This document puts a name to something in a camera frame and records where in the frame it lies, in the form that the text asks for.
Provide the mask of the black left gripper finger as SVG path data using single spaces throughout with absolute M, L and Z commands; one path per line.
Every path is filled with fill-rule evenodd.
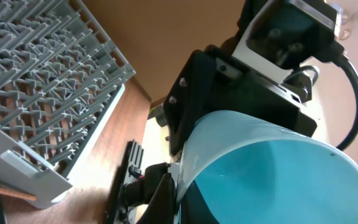
M 175 211 L 175 191 L 175 182 L 171 173 L 164 174 L 137 224 L 172 224 Z

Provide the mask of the blue cup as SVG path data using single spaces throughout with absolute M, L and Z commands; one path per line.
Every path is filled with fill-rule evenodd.
M 177 204 L 198 223 L 358 223 L 358 165 L 292 130 L 215 111 L 184 145 Z

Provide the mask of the wooden chopstick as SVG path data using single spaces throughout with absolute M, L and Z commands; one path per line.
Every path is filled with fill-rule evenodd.
M 4 189 L 4 188 L 1 188 L 1 187 L 0 187 L 0 195 L 6 195 L 6 196 L 10 196 L 10 197 L 14 197 L 14 198 L 20 198 L 20 199 L 29 200 L 29 201 L 36 201 L 37 200 L 37 197 L 35 195 L 22 193 L 22 192 L 18 192 L 18 191 L 15 191 L 15 190 Z

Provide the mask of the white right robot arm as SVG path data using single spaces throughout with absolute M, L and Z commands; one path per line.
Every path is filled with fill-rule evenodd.
M 247 114 L 308 137 L 317 128 L 316 118 L 298 95 L 209 45 L 191 53 L 163 103 L 170 154 L 183 149 L 197 120 L 221 110 Z

